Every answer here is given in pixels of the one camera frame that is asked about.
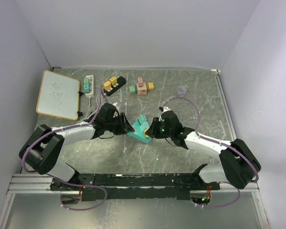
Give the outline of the teal triangular socket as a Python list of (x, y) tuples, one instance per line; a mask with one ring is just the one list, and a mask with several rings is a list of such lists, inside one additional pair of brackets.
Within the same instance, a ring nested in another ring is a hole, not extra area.
[(129, 135), (129, 136), (131, 136), (131, 137), (133, 137), (133, 138), (135, 138), (141, 142), (148, 144), (151, 142), (152, 139), (149, 136), (145, 135), (145, 130), (148, 129), (149, 127), (150, 126), (149, 126), (147, 121), (140, 123), (139, 120), (137, 120), (132, 125), (134, 132), (130, 132), (127, 135)]

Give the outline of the pink cube socket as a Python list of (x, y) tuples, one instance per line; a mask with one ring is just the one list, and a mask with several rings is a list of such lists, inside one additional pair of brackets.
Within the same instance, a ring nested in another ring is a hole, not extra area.
[(147, 94), (146, 82), (137, 83), (136, 87), (137, 87), (137, 94), (138, 95), (145, 95), (145, 94)]

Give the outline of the pink plug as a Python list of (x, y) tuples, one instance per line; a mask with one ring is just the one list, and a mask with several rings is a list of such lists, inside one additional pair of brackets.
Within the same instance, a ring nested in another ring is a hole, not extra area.
[(144, 85), (144, 82), (143, 82), (143, 79), (142, 79), (142, 77), (138, 77), (138, 87), (143, 87), (143, 85)]

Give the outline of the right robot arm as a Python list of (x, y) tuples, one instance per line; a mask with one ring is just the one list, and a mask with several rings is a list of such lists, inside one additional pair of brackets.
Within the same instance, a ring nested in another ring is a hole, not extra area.
[(258, 179), (261, 165), (243, 140), (225, 141), (200, 134), (182, 126), (171, 110), (155, 117), (145, 134), (156, 139), (169, 138), (178, 147), (197, 150), (220, 161), (217, 165), (203, 164), (193, 172), (196, 189), (202, 190), (213, 182), (227, 182), (237, 189), (244, 189)]

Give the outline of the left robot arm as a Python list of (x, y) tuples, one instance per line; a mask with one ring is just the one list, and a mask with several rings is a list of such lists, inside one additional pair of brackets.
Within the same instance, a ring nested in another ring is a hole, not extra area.
[(49, 127), (38, 126), (19, 153), (22, 165), (29, 165), (40, 175), (50, 175), (62, 181), (68, 190), (75, 190), (80, 183), (79, 172), (59, 159), (61, 150), (83, 140), (101, 137), (106, 131), (114, 135), (134, 132), (125, 113), (113, 104), (98, 107), (96, 114), (78, 124)]

